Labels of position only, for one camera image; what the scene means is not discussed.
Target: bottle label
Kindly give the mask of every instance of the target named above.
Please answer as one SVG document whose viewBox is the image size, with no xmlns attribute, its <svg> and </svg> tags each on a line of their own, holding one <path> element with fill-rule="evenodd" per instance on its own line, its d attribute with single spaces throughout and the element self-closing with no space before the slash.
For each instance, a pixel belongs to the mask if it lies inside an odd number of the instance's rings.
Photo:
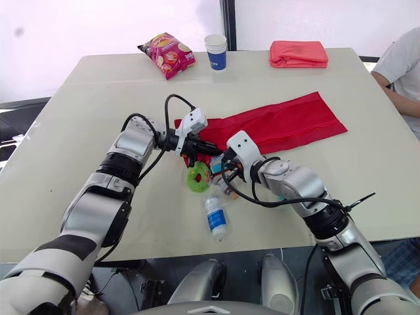
<svg viewBox="0 0 420 315">
<path fill-rule="evenodd" d="M 210 213 L 207 216 L 207 220 L 209 221 L 210 230 L 212 230 L 212 231 L 216 227 L 226 224 L 226 220 L 224 219 L 222 209 L 219 209 L 219 210 L 217 210 L 213 213 Z"/>
</svg>

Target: white wall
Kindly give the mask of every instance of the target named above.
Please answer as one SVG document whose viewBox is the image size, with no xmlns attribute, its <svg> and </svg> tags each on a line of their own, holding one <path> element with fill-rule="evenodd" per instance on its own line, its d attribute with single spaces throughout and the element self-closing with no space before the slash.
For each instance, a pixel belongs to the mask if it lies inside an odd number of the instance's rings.
<svg viewBox="0 0 420 315">
<path fill-rule="evenodd" d="M 419 26 L 419 0 L 237 0 L 238 50 L 266 50 L 274 40 L 321 41 L 381 56 Z"/>
<path fill-rule="evenodd" d="M 205 51 L 223 30 L 219 0 L 0 2 L 0 103 L 53 95 L 88 54 L 140 53 L 162 32 Z"/>
<path fill-rule="evenodd" d="M 238 49 L 320 40 L 381 56 L 419 25 L 419 0 L 236 0 Z M 222 33 L 219 0 L 1 0 L 0 103 L 51 96 L 82 56 L 139 53 L 169 32 L 193 51 Z"/>
</svg>

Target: snack bag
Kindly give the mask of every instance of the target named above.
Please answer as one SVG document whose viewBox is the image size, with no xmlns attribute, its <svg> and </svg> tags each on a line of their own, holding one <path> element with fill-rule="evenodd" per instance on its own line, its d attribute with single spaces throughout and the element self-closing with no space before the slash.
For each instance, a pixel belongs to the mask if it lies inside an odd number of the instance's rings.
<svg viewBox="0 0 420 315">
<path fill-rule="evenodd" d="M 137 48 L 153 60 L 166 80 L 196 62 L 191 49 L 168 33 L 159 34 Z"/>
</svg>

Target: folded cloth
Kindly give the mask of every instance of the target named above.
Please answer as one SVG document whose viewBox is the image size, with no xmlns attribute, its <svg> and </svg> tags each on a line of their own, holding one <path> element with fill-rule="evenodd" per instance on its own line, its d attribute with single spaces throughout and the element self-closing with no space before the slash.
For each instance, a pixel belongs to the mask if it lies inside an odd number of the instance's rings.
<svg viewBox="0 0 420 315">
<path fill-rule="evenodd" d="M 177 119 L 175 126 L 179 123 L 180 119 Z M 293 149 L 347 132 L 318 92 L 223 119 L 208 119 L 208 123 L 199 133 L 201 139 L 226 150 L 227 140 L 244 130 L 262 154 Z M 202 155 L 198 159 L 209 160 Z"/>
<path fill-rule="evenodd" d="M 319 41 L 273 41 L 270 64 L 275 68 L 326 68 L 328 55 Z"/>
</svg>

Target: robotic arm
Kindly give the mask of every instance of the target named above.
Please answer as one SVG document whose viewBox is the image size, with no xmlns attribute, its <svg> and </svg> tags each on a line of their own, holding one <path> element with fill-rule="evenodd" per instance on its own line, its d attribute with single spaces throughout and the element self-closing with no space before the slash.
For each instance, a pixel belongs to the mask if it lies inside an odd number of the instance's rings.
<svg viewBox="0 0 420 315">
<path fill-rule="evenodd" d="M 239 162 L 248 183 L 261 183 L 286 201 L 302 199 L 292 207 L 324 251 L 325 267 L 337 287 L 351 297 L 353 314 L 419 313 L 411 297 L 386 278 L 377 252 L 348 215 L 350 208 L 334 200 L 311 169 L 280 159 L 265 163 L 257 145 L 244 131 L 229 139 L 224 161 Z"/>
<path fill-rule="evenodd" d="M 100 249 L 115 248 L 123 234 L 140 173 L 153 149 L 190 159 L 197 152 L 222 153 L 196 135 L 207 126 L 199 108 L 192 109 L 177 130 L 147 117 L 146 123 L 137 115 L 129 117 L 104 161 L 68 206 L 59 237 L 32 251 L 0 282 L 2 314 L 72 312 Z"/>
</svg>

